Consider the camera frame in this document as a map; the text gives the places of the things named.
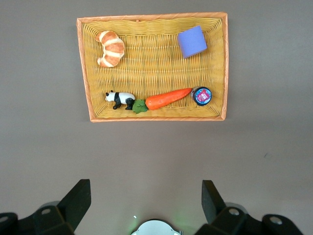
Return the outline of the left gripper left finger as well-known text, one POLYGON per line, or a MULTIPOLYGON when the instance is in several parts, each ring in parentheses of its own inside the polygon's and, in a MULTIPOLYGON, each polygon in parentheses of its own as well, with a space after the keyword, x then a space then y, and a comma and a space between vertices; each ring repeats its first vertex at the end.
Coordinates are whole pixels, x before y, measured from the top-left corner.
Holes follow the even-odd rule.
POLYGON ((28 217, 0 213, 0 235, 75 235, 90 205, 90 180, 81 179, 61 201, 46 203, 28 217))

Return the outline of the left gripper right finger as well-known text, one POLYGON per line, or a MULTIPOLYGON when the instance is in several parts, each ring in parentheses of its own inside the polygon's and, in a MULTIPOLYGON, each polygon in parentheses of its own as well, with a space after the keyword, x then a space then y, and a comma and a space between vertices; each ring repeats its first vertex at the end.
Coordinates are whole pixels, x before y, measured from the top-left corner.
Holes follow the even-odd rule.
POLYGON ((239 206, 227 205, 211 180, 202 181, 201 205, 207 223, 194 235, 304 235, 282 215, 266 214, 259 221, 239 206))

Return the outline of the yellow wicker basket orange rim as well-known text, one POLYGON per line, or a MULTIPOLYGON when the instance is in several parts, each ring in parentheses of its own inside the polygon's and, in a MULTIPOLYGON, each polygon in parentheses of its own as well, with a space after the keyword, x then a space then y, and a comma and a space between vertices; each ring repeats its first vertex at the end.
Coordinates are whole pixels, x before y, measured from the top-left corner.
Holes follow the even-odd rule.
POLYGON ((225 12, 172 13, 78 18, 77 34, 83 79, 92 122, 220 121, 227 111, 228 15, 225 12), (207 50, 183 58, 177 36, 200 26, 207 50), (113 31, 125 43, 125 54, 113 68, 97 64, 102 45, 95 36, 113 31), (129 92, 138 99, 183 88, 204 86, 211 101, 198 106, 191 96, 163 108, 136 114, 114 110, 105 100, 109 91, 129 92))

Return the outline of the small jar with black lid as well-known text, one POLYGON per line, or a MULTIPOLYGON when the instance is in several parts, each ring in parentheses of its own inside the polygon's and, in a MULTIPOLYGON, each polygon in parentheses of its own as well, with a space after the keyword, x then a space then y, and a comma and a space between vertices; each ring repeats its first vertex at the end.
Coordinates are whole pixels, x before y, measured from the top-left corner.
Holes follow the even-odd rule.
POLYGON ((205 106, 211 101, 212 92, 207 87, 194 87, 191 97, 198 106, 205 106))

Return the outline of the toy panda figurine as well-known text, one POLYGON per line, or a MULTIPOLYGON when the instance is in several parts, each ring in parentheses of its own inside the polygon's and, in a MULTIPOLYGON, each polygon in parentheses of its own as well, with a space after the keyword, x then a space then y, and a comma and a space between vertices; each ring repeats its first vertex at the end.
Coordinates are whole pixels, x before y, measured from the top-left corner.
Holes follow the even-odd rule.
POLYGON ((113 109, 116 110, 122 105, 126 105, 126 110, 132 110, 135 102, 135 96, 126 92, 114 92, 110 91, 105 93, 105 100, 108 102, 115 102, 113 109))

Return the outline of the toy carrot with green leaf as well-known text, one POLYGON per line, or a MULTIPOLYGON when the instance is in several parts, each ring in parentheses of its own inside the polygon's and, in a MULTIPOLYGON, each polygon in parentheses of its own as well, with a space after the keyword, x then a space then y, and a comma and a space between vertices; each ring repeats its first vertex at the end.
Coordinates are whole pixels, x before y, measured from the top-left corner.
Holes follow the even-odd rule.
POLYGON ((184 88, 168 93, 157 94, 143 99, 137 99, 133 104, 133 111, 136 114, 146 112, 148 110, 156 110, 169 105, 173 102, 183 99, 190 94, 192 88, 184 88))

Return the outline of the toy croissant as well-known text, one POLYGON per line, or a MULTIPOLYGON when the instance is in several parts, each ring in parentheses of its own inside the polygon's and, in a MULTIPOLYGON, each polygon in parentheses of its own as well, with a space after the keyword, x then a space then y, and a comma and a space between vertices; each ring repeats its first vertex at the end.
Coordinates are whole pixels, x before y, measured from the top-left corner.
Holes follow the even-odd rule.
POLYGON ((105 68, 117 66, 125 53, 124 42, 113 31, 100 32, 95 40, 103 47, 103 55, 97 59, 98 65, 105 68))

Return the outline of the purple cylinder block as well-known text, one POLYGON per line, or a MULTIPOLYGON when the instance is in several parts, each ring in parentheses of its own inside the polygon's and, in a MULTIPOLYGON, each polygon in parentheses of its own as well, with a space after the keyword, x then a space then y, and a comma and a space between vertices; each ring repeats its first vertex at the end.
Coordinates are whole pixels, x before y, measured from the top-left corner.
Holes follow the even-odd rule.
POLYGON ((207 49, 207 43, 200 25, 179 33, 178 44, 184 59, 207 49))

